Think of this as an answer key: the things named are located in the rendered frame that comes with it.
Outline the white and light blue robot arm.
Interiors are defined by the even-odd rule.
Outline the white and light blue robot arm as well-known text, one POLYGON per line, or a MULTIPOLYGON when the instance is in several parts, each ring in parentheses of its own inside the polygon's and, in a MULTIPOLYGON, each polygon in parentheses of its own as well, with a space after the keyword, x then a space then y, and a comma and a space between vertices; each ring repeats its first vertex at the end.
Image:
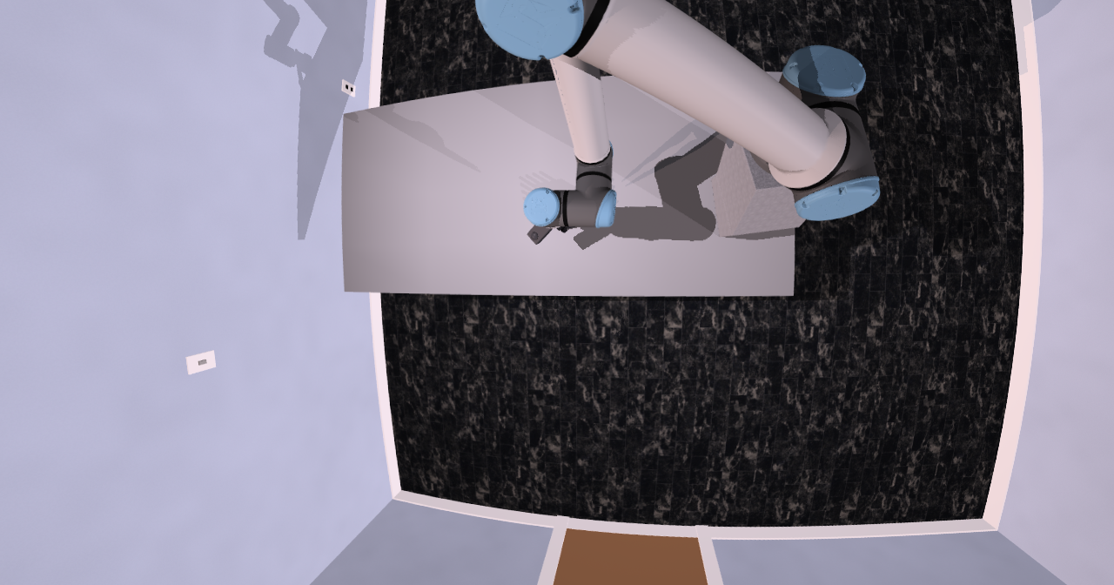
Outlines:
POLYGON ((880 196, 856 105, 866 70, 846 50, 802 47, 776 82, 666 0, 476 0, 476 10, 504 50, 553 62, 571 134, 574 191, 537 188, 524 201, 535 245, 561 225, 600 228, 615 220, 600 70, 747 149, 793 192, 801 220, 843 220, 880 196))

